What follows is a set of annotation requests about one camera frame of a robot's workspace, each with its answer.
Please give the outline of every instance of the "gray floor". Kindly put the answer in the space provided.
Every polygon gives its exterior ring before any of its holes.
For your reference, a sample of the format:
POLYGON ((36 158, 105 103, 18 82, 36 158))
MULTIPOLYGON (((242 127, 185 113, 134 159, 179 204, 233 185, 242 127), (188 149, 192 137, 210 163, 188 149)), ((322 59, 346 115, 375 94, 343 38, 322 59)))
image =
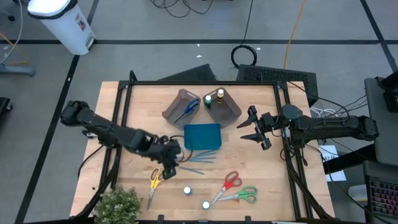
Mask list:
MULTIPOLYGON (((209 2, 190 1, 198 10, 209 2)), ((80 1, 87 16, 93 0, 80 1)), ((387 40, 398 39, 395 0, 368 0, 375 20, 387 40)), ((19 8, 11 0, 0 2, 16 16, 15 22, 0 19, 0 32, 15 39, 19 30, 19 8)), ((299 13, 300 1, 254 0, 248 39, 288 39, 299 13)), ((99 40, 156 39, 241 39, 248 16, 249 1, 215 0, 204 15, 191 13, 176 19, 150 1, 99 1, 92 29, 99 40)), ((179 3, 170 9, 183 14, 179 3)), ((24 14, 24 40, 53 40, 55 37, 37 20, 24 14)), ((308 0, 295 39, 312 40, 377 40, 363 7, 358 0, 308 0)), ((158 45, 94 45, 90 53, 80 57, 67 100, 85 100, 92 108, 101 82, 127 79, 133 69, 139 80, 157 80, 204 63, 209 63, 220 80, 234 80, 237 70, 230 62, 234 44, 158 44, 158 45)), ((257 65, 282 68, 285 45, 251 44, 257 50, 257 65)), ((4 55, 6 45, 0 45, 4 55)), ((12 223, 21 205, 32 175, 55 105, 61 93, 73 56, 62 45, 21 44, 37 70, 34 78, 0 76, 0 96, 10 97, 14 110, 0 129, 0 217, 12 223)), ((398 57, 398 45, 389 45, 398 57)), ((11 61, 20 60, 14 53, 11 61)), ((236 53, 240 63, 251 63, 251 55, 236 53)), ((386 76, 392 72, 386 56, 376 45, 293 45, 288 69, 315 72, 319 95, 343 105, 364 95, 366 77, 386 76)), ((323 103, 326 108, 336 108, 323 103)), ((353 114, 368 115, 367 108, 353 114)), ((353 139, 340 142, 357 149, 367 143, 353 139)), ((76 187, 76 172, 83 158, 86 139, 78 128, 58 125, 26 222, 67 218, 76 187)), ((341 152, 348 152, 337 146, 341 152)), ((345 189, 363 183, 361 167, 346 170, 345 189)), ((330 191, 337 217, 364 221, 363 211, 350 203, 333 184, 330 191)))

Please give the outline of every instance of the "green plant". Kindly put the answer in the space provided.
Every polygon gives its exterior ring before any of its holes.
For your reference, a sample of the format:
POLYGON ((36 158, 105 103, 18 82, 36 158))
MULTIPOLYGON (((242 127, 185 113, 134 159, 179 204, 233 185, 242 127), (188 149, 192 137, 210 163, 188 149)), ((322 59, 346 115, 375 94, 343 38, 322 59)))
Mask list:
POLYGON ((116 186, 102 195, 94 209, 96 224, 136 224, 141 214, 140 200, 134 189, 124 190, 116 186))

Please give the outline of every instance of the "bottle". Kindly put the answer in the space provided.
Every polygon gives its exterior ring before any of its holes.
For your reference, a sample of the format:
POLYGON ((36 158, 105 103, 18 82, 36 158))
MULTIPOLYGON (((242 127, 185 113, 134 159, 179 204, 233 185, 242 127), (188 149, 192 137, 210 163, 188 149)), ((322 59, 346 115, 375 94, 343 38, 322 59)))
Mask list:
POLYGON ((207 95, 207 96, 205 97, 205 106, 206 106, 208 109, 211 108, 211 96, 210 96, 210 95, 207 95))
POLYGON ((224 90, 219 89, 217 92, 217 103, 222 103, 224 100, 224 90))

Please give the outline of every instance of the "trash can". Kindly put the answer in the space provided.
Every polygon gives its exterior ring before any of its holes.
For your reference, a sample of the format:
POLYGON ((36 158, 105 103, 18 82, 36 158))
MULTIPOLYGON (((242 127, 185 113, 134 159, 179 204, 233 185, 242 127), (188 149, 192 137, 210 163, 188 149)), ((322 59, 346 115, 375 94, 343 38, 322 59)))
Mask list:
POLYGON ((84 55, 95 36, 77 0, 31 0, 30 17, 39 19, 74 55, 84 55))

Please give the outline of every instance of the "black metal frame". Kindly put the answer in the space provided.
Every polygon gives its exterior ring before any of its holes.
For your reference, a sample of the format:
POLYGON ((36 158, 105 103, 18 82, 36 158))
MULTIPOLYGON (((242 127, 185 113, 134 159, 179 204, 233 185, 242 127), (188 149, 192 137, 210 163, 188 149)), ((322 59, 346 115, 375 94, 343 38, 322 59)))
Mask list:
MULTIPOLYGON (((130 72, 130 80, 128 81, 119 81, 118 85, 118 92, 116 94, 116 102, 114 105, 114 111, 113 111, 113 117, 112 121, 116 122, 118 118, 118 112, 120 108, 120 103, 121 103, 121 97, 123 90, 127 88, 127 93, 126 93, 126 99, 124 103, 124 108, 123 108, 123 115, 122 115, 122 120, 121 120, 121 126, 125 126, 127 122, 127 115, 129 111, 129 105, 131 101, 131 95, 132 95, 132 88, 133 85, 215 85, 215 86, 220 86, 220 85, 266 85, 266 86, 272 86, 274 89, 274 94, 275 94, 275 103, 277 106, 277 112, 280 113, 282 103, 280 101, 280 94, 279 94, 279 88, 283 90, 284 93, 284 100, 286 103, 290 103, 290 98, 289 98, 289 92, 287 89, 287 83, 286 82, 223 82, 223 81, 210 81, 210 82, 180 82, 180 81, 137 81, 136 76, 134 73, 131 71, 130 72)), ((282 141, 284 144, 284 147, 289 147, 289 142, 288 138, 286 137, 285 130, 283 129, 282 131, 284 134, 282 135, 282 141)), ((103 170, 101 172, 101 180, 100 180, 100 185, 93 196, 93 198, 90 200, 88 205, 83 209, 81 213, 79 213, 75 217, 71 217, 71 219, 68 220, 54 220, 54 221, 48 221, 48 222, 35 222, 35 224, 66 224, 66 223, 94 223, 93 218, 89 218, 89 215, 94 208, 95 204, 97 201, 100 200, 100 195, 105 191, 106 187, 110 182, 111 183, 111 188, 115 188, 117 178, 118 178, 118 170, 119 170, 119 164, 121 160, 121 147, 116 149, 116 156, 114 158, 114 163, 112 166, 112 169, 108 172, 109 169, 109 162, 111 159, 111 150, 112 149, 106 149, 106 154, 104 158, 104 164, 103 164, 103 170)), ((295 149, 295 153, 299 154, 300 149, 295 149)), ((289 150, 284 150, 285 151, 285 157, 289 158, 290 157, 290 152, 289 150)), ((303 181, 304 185, 307 186, 307 181, 305 179, 305 173, 304 173, 304 168, 302 161, 299 159, 299 156, 296 156, 297 158, 297 167, 298 167, 298 174, 300 176, 300 179, 303 181)), ((287 168, 291 166, 291 160, 286 159, 286 164, 287 168)), ((313 214, 312 214, 312 208, 308 202, 308 199, 303 197, 304 203, 305 203, 305 210, 306 210, 306 215, 307 218, 302 218, 301 217, 301 212, 300 212, 300 205, 299 205, 299 198, 297 196, 297 189, 296 189, 296 183, 294 182, 294 179, 289 175, 289 184, 290 184, 290 191, 292 195, 292 203, 293 203, 293 208, 294 208, 294 214, 295 214, 295 219, 296 222, 302 222, 302 221, 310 221, 312 223, 318 223, 318 222, 325 222, 325 223, 331 223, 333 220, 320 220, 320 219, 313 219, 313 214)), ((261 221, 261 222, 252 222, 250 217, 245 217, 245 221, 211 221, 211 220, 198 220, 198 221, 191 221, 191 220, 179 220, 179 221, 166 221, 164 220, 163 215, 159 215, 158 220, 140 220, 139 223, 143 224, 151 224, 151 223, 157 223, 157 224, 163 224, 163 223, 186 223, 186 224, 193 224, 193 223, 214 223, 214 224, 221 224, 221 223, 244 223, 244 224, 251 224, 251 223, 267 223, 266 221, 261 221)))

